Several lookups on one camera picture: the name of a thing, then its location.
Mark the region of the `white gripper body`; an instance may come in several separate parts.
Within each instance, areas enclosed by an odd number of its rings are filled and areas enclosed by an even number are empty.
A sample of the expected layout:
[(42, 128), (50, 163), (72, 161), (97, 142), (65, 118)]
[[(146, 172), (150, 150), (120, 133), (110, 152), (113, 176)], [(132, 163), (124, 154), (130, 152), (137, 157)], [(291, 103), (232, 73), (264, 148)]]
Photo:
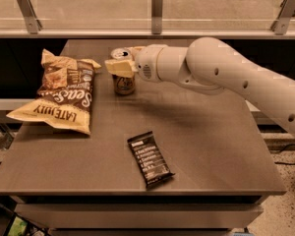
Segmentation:
[(157, 73), (157, 60), (165, 44), (152, 44), (144, 47), (135, 57), (135, 65), (139, 76), (146, 82), (160, 83)]

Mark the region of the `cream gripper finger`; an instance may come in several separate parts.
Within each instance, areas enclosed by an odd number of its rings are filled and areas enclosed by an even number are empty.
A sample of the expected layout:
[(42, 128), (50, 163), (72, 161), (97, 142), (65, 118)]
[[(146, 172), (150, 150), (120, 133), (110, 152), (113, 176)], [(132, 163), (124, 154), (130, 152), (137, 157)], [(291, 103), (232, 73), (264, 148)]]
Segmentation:
[(142, 49), (144, 49), (143, 46), (127, 47), (127, 52), (130, 57), (135, 57)]
[(132, 60), (106, 60), (105, 67), (110, 74), (124, 78), (133, 78), (138, 72)]

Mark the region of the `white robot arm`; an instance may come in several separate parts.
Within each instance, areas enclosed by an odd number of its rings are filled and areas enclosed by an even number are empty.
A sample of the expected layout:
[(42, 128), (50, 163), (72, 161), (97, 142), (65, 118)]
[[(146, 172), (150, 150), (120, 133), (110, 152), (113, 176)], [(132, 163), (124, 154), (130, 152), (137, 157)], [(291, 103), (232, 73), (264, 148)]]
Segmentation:
[(105, 61), (115, 76), (170, 82), (203, 94), (230, 89), (295, 137), (295, 81), (248, 60), (223, 41), (202, 37), (188, 47), (117, 48)]

